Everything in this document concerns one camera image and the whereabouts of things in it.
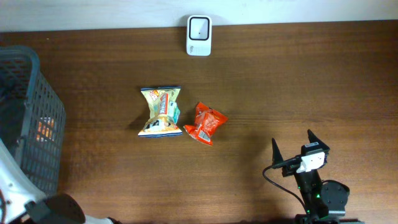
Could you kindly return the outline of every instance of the plastic basket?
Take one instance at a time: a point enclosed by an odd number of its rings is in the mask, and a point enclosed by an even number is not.
[[[34,185],[57,191],[65,108],[28,47],[0,47],[0,138]]]

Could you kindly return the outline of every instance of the wooden table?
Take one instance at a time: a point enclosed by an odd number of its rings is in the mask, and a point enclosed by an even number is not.
[[[271,138],[285,159],[310,128],[331,147],[323,179],[351,188],[346,218],[398,220],[398,21],[213,28],[209,57],[185,29],[3,34],[28,45],[67,111],[59,191],[92,216],[124,223],[234,223],[303,213],[261,175]],[[229,121],[213,147],[142,139],[139,89],[181,85],[179,126],[202,101]],[[270,177],[299,193],[294,178]]]

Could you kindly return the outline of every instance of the white device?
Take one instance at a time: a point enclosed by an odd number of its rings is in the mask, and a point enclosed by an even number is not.
[[[211,18],[194,15],[187,21],[187,53],[208,56],[211,53]]]

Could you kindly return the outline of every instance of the crinkled packaging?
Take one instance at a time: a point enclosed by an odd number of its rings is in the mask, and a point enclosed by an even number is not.
[[[177,127],[180,110],[175,102],[180,89],[180,86],[141,89],[148,102],[150,118],[138,133],[139,137],[160,138],[182,135],[182,131]]]
[[[228,118],[217,110],[199,103],[195,115],[195,125],[185,125],[184,128],[194,139],[212,146],[213,140],[210,138],[214,135],[217,128],[227,122],[227,120]]]

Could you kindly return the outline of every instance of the white robot part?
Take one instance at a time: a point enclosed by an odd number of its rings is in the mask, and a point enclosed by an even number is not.
[[[317,169],[323,165],[325,161],[325,153],[318,152],[308,156],[301,157],[300,168],[297,169],[297,173],[310,172],[311,170]]]
[[[99,219],[99,218],[93,218],[89,215],[85,215],[85,217],[86,217],[85,224],[113,224],[113,222],[108,218]]]
[[[0,190],[6,203],[5,223],[13,221],[25,212],[27,202],[38,202],[46,198],[21,171],[6,146],[0,139]]]

